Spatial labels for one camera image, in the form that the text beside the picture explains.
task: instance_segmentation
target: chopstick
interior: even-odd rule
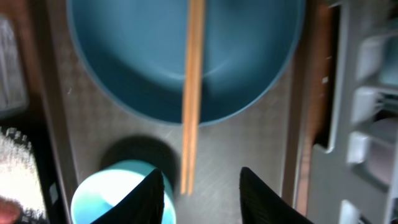
[[[205,0],[190,0],[183,93],[181,194],[193,192],[200,119]]]

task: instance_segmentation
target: blue plate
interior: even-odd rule
[[[69,0],[89,72],[136,113],[182,122],[187,0]],[[277,80],[300,37],[304,0],[207,0],[201,123],[228,118]]]

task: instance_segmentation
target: light blue cup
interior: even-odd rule
[[[127,160],[89,176],[73,195],[70,208],[73,223],[92,223],[117,205],[154,169],[154,166],[146,162]],[[165,175],[163,180],[165,193],[162,224],[175,224],[172,188]]]

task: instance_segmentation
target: teal object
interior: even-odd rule
[[[137,160],[118,162],[85,179],[73,194],[70,212],[74,224],[90,224],[116,206],[155,169]],[[164,177],[165,195],[162,224],[176,224],[173,192]]]
[[[304,0],[206,2],[200,122],[259,99],[292,58]],[[68,0],[72,37],[88,71],[136,113],[182,122],[187,0]]]

